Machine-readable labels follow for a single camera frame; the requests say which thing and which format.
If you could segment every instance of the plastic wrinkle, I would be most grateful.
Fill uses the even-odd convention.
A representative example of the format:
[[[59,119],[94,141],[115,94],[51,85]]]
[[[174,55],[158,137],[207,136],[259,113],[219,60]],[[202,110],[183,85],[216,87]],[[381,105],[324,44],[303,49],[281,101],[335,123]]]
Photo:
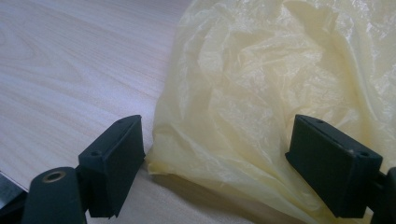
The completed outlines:
[[[323,119],[396,166],[395,1],[194,1],[158,101],[151,174],[335,218],[287,163],[295,114]]]

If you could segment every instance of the yellow plastic bag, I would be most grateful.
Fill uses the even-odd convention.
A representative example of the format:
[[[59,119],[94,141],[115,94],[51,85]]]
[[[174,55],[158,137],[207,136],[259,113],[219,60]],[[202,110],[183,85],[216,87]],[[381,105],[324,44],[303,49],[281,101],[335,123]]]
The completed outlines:
[[[383,172],[396,166],[395,52],[392,0],[194,1],[178,26],[148,170],[308,223],[357,221],[334,218],[284,154],[304,114],[377,151]]]

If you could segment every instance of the wooden table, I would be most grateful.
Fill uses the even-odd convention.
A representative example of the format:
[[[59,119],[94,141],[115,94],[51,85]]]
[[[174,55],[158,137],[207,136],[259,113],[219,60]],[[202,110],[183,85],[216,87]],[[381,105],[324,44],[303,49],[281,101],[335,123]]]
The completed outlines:
[[[0,171],[28,189],[115,120],[143,117],[152,144],[177,22],[190,0],[1,1]],[[89,223],[294,223],[143,166],[119,218]]]

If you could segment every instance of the table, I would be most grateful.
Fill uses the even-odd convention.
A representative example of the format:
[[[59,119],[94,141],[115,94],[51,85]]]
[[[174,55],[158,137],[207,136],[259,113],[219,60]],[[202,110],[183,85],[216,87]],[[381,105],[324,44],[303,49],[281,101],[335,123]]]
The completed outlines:
[[[28,189],[115,120],[155,104],[177,22],[190,0],[1,1],[0,171]],[[260,203],[219,195],[142,166],[118,218],[88,223],[297,223]]]

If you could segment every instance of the translucent yellow bag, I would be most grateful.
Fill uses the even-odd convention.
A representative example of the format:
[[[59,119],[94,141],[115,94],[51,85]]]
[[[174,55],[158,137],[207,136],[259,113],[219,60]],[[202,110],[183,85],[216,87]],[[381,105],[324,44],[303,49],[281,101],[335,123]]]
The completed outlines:
[[[298,113],[377,151],[383,172],[396,166],[395,52],[395,1],[194,1],[178,26],[148,170],[308,223],[357,221],[334,218],[284,154]]]

